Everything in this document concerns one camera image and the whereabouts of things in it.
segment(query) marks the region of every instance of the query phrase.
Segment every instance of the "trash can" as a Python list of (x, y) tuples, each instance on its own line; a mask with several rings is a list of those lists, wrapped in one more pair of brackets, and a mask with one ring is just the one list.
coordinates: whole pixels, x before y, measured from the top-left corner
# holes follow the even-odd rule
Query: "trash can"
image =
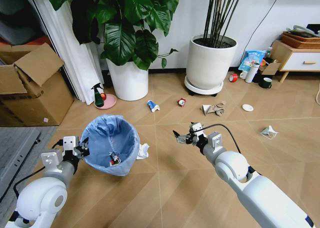
[[(140, 138), (132, 124), (121, 115), (98, 116), (84, 129), (81, 142), (87, 137), (90, 155), (84, 160), (88, 165), (115, 176), (129, 173), (140, 145)], [(116, 154), (121, 162), (113, 165), (111, 154)]]

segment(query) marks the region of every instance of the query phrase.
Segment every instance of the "electrical cable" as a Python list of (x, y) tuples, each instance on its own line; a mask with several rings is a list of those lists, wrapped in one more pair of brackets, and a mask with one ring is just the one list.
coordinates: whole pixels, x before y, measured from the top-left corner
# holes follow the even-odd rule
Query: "electrical cable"
[(320, 94), (320, 82), (319, 82), (319, 90), (318, 90), (318, 93), (317, 93), (316, 96), (315, 96), (315, 101), (316, 101), (316, 103), (320, 106), (320, 102), (319, 102), (319, 100), (318, 100), (319, 94)]
[(245, 54), (245, 51), (247, 49), (247, 46), (249, 45), (252, 37), (254, 36), (254, 34), (256, 33), (256, 31), (258, 30), (258, 28), (260, 27), (260, 25), (262, 24), (262, 22), (265, 20), (265, 18), (267, 17), (267, 15), (269, 14), (269, 12), (271, 11), (271, 9), (274, 7), (275, 3), (277, 2), (277, 0), (274, 0), (273, 4), (271, 5), (270, 9), (268, 10), (268, 12), (265, 14), (265, 16), (263, 17), (263, 19), (261, 20), (261, 22), (258, 24), (258, 26), (255, 28), (254, 32), (252, 33), (248, 43), (246, 44), (245, 48), (243, 49), (243, 53), (242, 53), (242, 56), (241, 56), (241, 61), (244, 57), (244, 54)]
[(234, 142), (234, 144), (235, 144), (235, 146), (236, 146), (236, 149), (237, 149), (238, 152), (241, 154), (240, 148), (239, 148), (239, 146), (238, 146), (238, 144), (237, 144), (237, 142), (236, 142), (236, 139), (234, 138), (234, 135), (233, 135), (232, 132), (229, 130), (229, 128), (226, 127), (224, 124), (212, 124), (212, 125), (209, 125), (209, 126), (207, 126), (207, 127), (202, 128), (202, 129), (192, 130), (192, 131), (190, 131), (189, 134), (191, 134), (191, 133), (196, 133), (196, 132), (201, 132), (201, 131), (204, 131), (205, 129), (208, 129), (208, 128), (211, 128), (211, 127), (216, 127), (216, 126), (222, 126), (222, 127), (226, 128), (226, 130), (229, 132), (230, 136), (231, 136), (232, 139), (233, 139), (233, 142)]
[[(58, 141), (52, 146), (51, 149), (54, 149), (54, 148), (55, 148), (56, 146), (58, 146), (58, 145), (59, 145), (59, 146), (62, 146), (63, 144), (64, 144), (64, 140), (63, 140), (63, 139), (60, 139), (60, 140), (58, 140)], [(33, 173), (30, 174), (30, 175), (27, 175), (26, 177), (22, 178), (21, 180), (17, 181), (17, 182), (14, 184), (14, 186), (13, 186), (13, 191), (14, 191), (14, 193), (15, 193), (16, 198), (19, 197), (19, 192), (18, 192), (18, 190), (17, 190), (17, 185), (19, 185), (21, 182), (25, 181), (26, 179), (34, 176), (35, 174), (39, 173), (40, 171), (44, 170), (45, 168), (46, 168), (46, 167), (44, 166), (44, 167), (38, 169), (37, 171), (33, 172)]]
[(35, 172), (33, 172), (32, 174), (26, 176), (25, 178), (22, 178), (21, 180), (19, 180), (17, 183), (14, 184), (14, 186), (13, 186), (13, 191), (14, 191), (14, 193), (15, 193), (16, 198), (19, 197), (19, 192), (18, 192), (18, 190), (17, 190), (17, 185), (19, 185), (19, 184), (20, 184), (21, 182), (23, 182), (24, 180), (26, 180), (26, 179), (34, 176), (35, 174), (39, 173), (39, 172), (42, 171), (44, 168), (46, 168), (46, 167), (44, 166), (44, 167), (38, 169), (37, 171), (35, 171)]

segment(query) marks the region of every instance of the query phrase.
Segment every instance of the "black mug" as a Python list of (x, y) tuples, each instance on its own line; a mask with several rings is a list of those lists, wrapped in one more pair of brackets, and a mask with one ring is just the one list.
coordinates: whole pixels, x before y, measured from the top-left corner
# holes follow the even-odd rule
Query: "black mug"
[(270, 89), (272, 87), (272, 79), (270, 78), (263, 78), (263, 80), (259, 83), (259, 86), (264, 89)]

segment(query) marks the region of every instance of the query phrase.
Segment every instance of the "white plate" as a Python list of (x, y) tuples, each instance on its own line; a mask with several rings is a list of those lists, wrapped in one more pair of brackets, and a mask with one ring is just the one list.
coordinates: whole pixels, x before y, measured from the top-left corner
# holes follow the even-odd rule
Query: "white plate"
[(254, 111), (254, 108), (252, 105), (249, 105), (249, 104), (243, 104), (242, 105), (242, 108), (246, 111), (246, 112), (253, 112)]

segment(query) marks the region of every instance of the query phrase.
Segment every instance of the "white flower pot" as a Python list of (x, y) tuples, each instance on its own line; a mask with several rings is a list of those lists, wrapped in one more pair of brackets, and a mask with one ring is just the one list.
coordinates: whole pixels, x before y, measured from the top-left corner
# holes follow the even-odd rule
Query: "white flower pot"
[(229, 37), (223, 38), (224, 42), (232, 45), (229, 48), (210, 48), (194, 43), (195, 39), (202, 37), (203, 35), (196, 35), (190, 40), (186, 78), (195, 87), (194, 92), (208, 95), (206, 91), (210, 90), (214, 91), (212, 94), (216, 94), (223, 87), (238, 44)]
[(134, 62), (115, 65), (106, 60), (117, 97), (125, 101), (136, 101), (148, 94), (148, 71), (139, 69)]

